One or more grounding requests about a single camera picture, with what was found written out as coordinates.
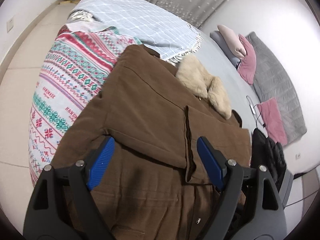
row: metal screw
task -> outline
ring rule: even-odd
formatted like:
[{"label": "metal screw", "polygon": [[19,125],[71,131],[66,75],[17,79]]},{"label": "metal screw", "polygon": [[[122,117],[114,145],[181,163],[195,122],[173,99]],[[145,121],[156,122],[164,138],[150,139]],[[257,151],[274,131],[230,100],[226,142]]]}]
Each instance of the metal screw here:
[{"label": "metal screw", "polygon": [[266,171],[267,171],[267,167],[264,166],[264,165],[260,165],[260,166],[259,166],[259,170],[260,170],[260,171],[263,171],[263,172],[266,172]]},{"label": "metal screw", "polygon": [[44,171],[49,171],[51,170],[52,166],[49,164],[49,165],[46,165],[44,166]]},{"label": "metal screw", "polygon": [[84,161],[83,160],[79,160],[76,162],[76,166],[77,167],[82,167],[84,165]]},{"label": "metal screw", "polygon": [[228,164],[230,166],[236,166],[237,162],[235,160],[233,160],[233,159],[230,159],[230,160],[228,160]]}]

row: knitted blanket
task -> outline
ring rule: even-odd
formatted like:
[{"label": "knitted blanket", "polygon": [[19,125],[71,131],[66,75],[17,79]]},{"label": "knitted blanket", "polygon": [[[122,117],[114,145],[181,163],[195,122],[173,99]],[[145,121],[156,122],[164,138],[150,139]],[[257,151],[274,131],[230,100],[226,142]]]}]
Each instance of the knitted blanket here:
[{"label": "knitted blanket", "polygon": [[33,184],[49,164],[59,142],[88,102],[98,94],[118,57],[134,37],[117,28],[71,31],[64,25],[39,74],[29,122],[29,167]]}]

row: white floor tile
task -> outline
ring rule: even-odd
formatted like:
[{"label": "white floor tile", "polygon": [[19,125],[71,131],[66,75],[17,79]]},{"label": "white floor tile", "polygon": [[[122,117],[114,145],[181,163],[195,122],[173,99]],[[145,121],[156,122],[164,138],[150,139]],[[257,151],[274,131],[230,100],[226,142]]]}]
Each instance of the white floor tile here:
[{"label": "white floor tile", "polygon": [[50,11],[39,23],[40,25],[64,25],[69,17],[71,10],[76,6],[74,3],[63,3],[57,5],[52,11]]},{"label": "white floor tile", "polygon": [[59,30],[59,25],[37,25],[21,44],[8,69],[41,67]]},{"label": "white floor tile", "polygon": [[29,169],[0,163],[0,189],[2,210],[15,228],[22,233],[33,191]]},{"label": "white floor tile", "polygon": [[0,161],[2,162],[29,167],[29,113],[39,72],[40,68],[7,70],[1,82]]},{"label": "white floor tile", "polygon": [[302,177],[299,177],[297,179],[294,179],[292,182],[292,188],[290,191],[287,205],[290,205],[302,199],[303,199]]},{"label": "white floor tile", "polygon": [[285,220],[287,223],[287,233],[289,234],[300,222],[303,212],[303,201],[299,201],[284,209]]}]

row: beige fur collar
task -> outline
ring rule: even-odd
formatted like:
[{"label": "beige fur collar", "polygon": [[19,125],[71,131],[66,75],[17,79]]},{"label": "beige fur collar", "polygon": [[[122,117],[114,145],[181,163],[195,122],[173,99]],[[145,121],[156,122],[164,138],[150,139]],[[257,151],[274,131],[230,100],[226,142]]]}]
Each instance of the beige fur collar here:
[{"label": "beige fur collar", "polygon": [[208,98],[225,119],[231,117],[228,93],[219,77],[208,73],[194,54],[183,57],[176,78],[199,98]]}]

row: black jacket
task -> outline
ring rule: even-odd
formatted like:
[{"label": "black jacket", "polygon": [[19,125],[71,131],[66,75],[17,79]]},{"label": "black jacket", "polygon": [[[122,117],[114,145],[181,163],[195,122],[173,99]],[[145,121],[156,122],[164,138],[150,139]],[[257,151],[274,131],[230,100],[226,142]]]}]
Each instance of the black jacket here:
[{"label": "black jacket", "polygon": [[251,167],[257,168],[261,164],[269,169],[279,191],[287,168],[281,143],[275,143],[270,137],[266,138],[265,135],[256,128],[252,135]]}]

